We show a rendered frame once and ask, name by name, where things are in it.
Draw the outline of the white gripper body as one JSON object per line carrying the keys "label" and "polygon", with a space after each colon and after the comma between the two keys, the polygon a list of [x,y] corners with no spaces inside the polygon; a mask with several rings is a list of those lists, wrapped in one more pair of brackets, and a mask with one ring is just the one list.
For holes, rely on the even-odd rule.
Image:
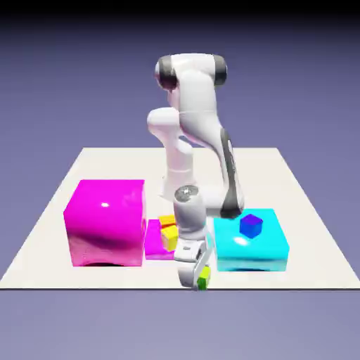
{"label": "white gripper body", "polygon": [[177,245],[177,269],[182,286],[196,288],[201,271],[207,265],[212,248],[206,240],[180,240]]}

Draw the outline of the small green cube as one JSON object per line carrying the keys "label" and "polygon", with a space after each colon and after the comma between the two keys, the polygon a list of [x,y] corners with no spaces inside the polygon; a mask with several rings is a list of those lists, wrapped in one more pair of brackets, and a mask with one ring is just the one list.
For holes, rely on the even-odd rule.
{"label": "small green cube", "polygon": [[199,290],[206,290],[210,282],[211,268],[209,265],[205,265],[197,279],[197,287]]}

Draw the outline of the small yellow cube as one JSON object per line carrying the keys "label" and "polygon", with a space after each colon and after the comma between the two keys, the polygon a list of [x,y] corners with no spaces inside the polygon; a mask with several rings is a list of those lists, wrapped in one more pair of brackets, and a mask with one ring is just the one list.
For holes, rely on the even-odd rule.
{"label": "small yellow cube", "polygon": [[176,225],[167,226],[161,229],[161,239],[164,249],[169,252],[175,251],[179,237]]}

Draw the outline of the small blue cube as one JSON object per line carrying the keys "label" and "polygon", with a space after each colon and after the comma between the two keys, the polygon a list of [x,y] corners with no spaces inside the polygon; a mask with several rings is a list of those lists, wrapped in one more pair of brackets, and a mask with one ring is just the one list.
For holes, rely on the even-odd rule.
{"label": "small blue cube", "polygon": [[247,214],[240,220],[240,233],[255,238],[262,232],[263,220],[253,214]]}

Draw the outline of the flat magenta box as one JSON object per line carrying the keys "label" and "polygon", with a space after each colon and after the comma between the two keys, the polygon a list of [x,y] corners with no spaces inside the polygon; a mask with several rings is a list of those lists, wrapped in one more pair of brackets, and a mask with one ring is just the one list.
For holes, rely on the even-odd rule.
{"label": "flat magenta box", "polygon": [[173,260],[174,251],[166,250],[162,243],[161,223],[158,219],[149,219],[145,237],[145,256],[147,260]]}

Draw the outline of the large cyan box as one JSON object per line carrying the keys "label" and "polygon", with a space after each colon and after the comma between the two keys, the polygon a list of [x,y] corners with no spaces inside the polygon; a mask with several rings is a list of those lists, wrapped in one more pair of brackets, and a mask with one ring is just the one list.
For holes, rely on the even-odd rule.
{"label": "large cyan box", "polygon": [[[255,238],[240,233],[240,220],[253,214],[263,220]],[[271,208],[245,209],[235,219],[214,219],[214,241],[218,271],[285,271],[289,244]]]}

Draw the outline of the large magenta box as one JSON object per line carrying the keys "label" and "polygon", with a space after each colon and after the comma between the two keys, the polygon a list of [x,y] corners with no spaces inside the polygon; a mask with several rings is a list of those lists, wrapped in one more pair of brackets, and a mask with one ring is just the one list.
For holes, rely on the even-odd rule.
{"label": "large magenta box", "polygon": [[63,218],[73,266],[141,266],[146,233],[143,179],[82,179]]}

